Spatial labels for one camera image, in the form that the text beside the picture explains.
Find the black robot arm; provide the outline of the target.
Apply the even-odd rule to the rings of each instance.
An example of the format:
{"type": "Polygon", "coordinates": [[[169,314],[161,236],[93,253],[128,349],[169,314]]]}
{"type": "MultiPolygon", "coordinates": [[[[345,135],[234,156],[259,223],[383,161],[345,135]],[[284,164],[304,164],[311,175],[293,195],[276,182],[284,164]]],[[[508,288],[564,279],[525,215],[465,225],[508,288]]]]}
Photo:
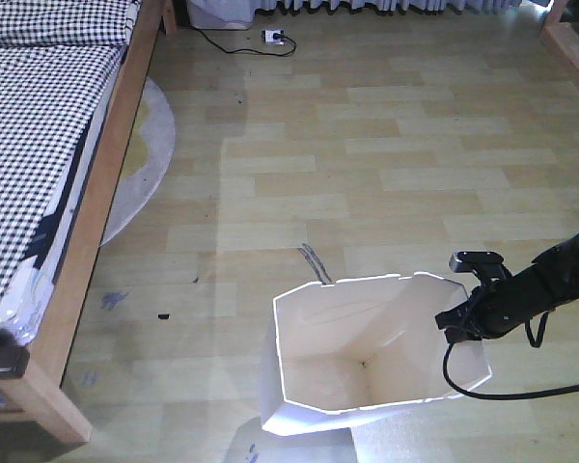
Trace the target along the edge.
{"type": "Polygon", "coordinates": [[[468,300],[435,317],[447,342],[499,339],[534,316],[579,299],[579,232],[512,275],[496,253],[457,252],[455,271],[472,272],[481,284],[468,300]]]}

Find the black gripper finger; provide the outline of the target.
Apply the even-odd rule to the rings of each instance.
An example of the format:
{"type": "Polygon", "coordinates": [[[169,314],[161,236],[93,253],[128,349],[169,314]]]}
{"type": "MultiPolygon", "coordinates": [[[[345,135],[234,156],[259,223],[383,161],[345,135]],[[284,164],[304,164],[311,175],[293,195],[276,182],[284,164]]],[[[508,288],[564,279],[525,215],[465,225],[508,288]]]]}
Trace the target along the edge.
{"type": "Polygon", "coordinates": [[[468,308],[466,306],[456,306],[450,310],[443,311],[435,317],[435,322],[439,330],[466,330],[468,326],[468,308]]]}
{"type": "Polygon", "coordinates": [[[478,336],[471,331],[458,327],[448,327],[445,329],[447,343],[460,343],[464,341],[477,340],[478,336]]]}

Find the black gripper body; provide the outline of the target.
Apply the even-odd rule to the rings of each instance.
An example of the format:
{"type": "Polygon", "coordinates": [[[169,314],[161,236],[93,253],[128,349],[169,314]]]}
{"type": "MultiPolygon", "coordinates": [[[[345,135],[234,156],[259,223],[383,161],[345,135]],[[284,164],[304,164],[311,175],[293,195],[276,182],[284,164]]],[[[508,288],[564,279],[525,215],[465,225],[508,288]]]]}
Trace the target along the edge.
{"type": "Polygon", "coordinates": [[[492,291],[476,287],[467,304],[469,339],[498,339],[536,315],[536,285],[512,278],[492,291]]]}

